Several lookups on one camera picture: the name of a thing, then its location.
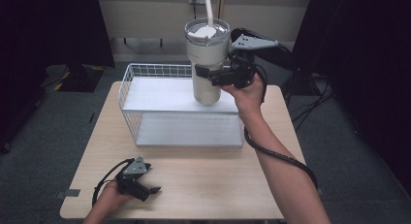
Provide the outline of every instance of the hand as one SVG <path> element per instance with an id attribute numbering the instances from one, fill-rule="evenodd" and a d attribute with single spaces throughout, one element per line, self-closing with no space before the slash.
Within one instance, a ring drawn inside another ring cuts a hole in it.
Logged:
<path id="1" fill-rule="evenodd" d="M 263 98 L 264 85 L 260 77 L 255 74 L 251 84 L 238 89 L 233 85 L 221 86 L 221 89 L 230 93 L 236 100 L 239 117 L 242 121 L 261 116 L 261 101 Z"/>
<path id="2" fill-rule="evenodd" d="M 103 188 L 99 199 L 88 213 L 87 217 L 85 217 L 83 223 L 102 223 L 111 212 L 133 198 L 134 197 L 130 194 L 120 194 L 117 182 L 111 181 Z"/>

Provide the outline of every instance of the white straw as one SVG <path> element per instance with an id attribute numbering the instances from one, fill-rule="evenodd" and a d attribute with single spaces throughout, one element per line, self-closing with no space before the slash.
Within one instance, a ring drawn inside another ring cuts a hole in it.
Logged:
<path id="1" fill-rule="evenodd" d="M 210 0 L 205 0 L 205 8 L 206 8 L 206 17 L 208 18 L 208 27 L 213 27 L 214 22 L 212 18 L 212 8 L 211 8 Z"/>

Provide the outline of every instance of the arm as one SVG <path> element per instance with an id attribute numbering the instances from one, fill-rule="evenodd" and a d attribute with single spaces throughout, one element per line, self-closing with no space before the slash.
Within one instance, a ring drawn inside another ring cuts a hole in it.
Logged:
<path id="1" fill-rule="evenodd" d="M 295 158 L 276 138 L 261 113 L 263 83 L 256 75 L 251 85 L 222 86 L 236 99 L 238 114 L 250 138 L 259 146 Z M 331 223 L 310 177 L 303 170 L 260 151 L 257 157 L 269 189 L 287 223 Z"/>
<path id="2" fill-rule="evenodd" d="M 123 203 L 133 199 L 131 195 L 120 194 L 117 182 L 112 181 L 106 184 L 94 207 L 83 220 L 83 224 L 103 223 L 103 220 Z"/>

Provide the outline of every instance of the table top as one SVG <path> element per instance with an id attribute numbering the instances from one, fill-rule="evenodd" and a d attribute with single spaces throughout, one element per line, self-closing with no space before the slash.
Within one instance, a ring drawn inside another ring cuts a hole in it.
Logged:
<path id="1" fill-rule="evenodd" d="M 269 191 L 255 150 L 247 143 L 238 148 L 136 146 L 118 106 L 119 87 L 119 81 L 111 87 L 70 186 L 70 189 L 79 189 L 79 195 L 65 198 L 60 210 L 63 218 L 83 219 L 91 210 L 94 187 L 104 175 L 124 159 L 140 155 L 152 166 L 139 178 L 139 183 L 147 188 L 161 186 L 161 190 L 145 202 L 129 201 L 110 218 L 283 217 Z M 303 163 L 300 144 L 279 87 L 268 86 L 262 111 L 277 138 Z"/>

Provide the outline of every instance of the white wire basket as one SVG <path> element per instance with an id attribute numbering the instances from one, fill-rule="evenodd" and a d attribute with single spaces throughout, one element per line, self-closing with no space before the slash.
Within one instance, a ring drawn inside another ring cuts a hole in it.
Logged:
<path id="1" fill-rule="evenodd" d="M 191 73 L 191 65 L 128 65 L 118 102 L 137 146 L 243 145 L 234 98 L 197 103 Z"/>

